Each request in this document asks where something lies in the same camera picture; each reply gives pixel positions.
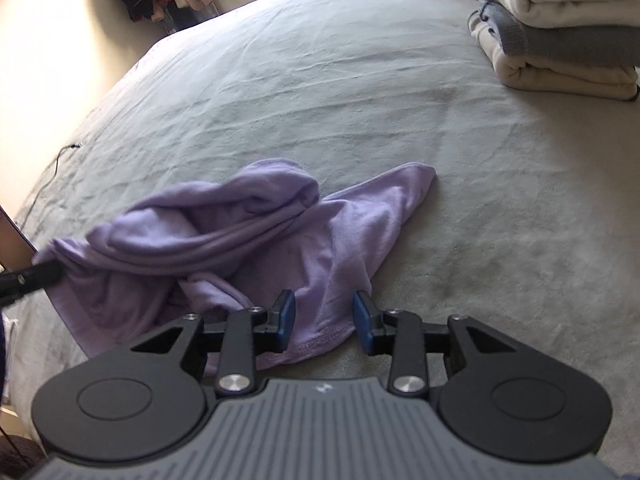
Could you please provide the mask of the black smartphone on stand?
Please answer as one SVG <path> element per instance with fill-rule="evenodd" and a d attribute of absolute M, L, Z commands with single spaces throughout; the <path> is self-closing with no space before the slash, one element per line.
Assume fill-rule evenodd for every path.
<path fill-rule="evenodd" d="M 32 265 L 36 248 L 0 208 L 0 263 L 3 269 L 19 271 Z"/>

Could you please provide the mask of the folded grey garment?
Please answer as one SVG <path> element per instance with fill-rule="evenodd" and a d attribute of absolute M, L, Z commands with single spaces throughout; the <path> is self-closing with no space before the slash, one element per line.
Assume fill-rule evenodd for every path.
<path fill-rule="evenodd" d="M 500 3 L 480 0 L 469 28 L 486 26 L 489 37 L 511 56 L 536 56 L 588 66 L 639 66 L 639 29 L 627 26 L 536 28 Z"/>

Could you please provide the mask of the lilac purple garment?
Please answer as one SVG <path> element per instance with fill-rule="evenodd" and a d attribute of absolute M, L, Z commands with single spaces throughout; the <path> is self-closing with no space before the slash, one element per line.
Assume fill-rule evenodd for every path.
<path fill-rule="evenodd" d="M 47 294 L 87 356 L 188 313 L 216 323 L 292 290 L 288 348 L 258 365 L 296 363 L 352 334 L 352 295 L 370 292 L 435 177 L 408 162 L 322 195 L 296 162 L 260 160 L 221 183 L 166 188 L 80 240 L 51 240 L 36 261 L 62 266 Z"/>

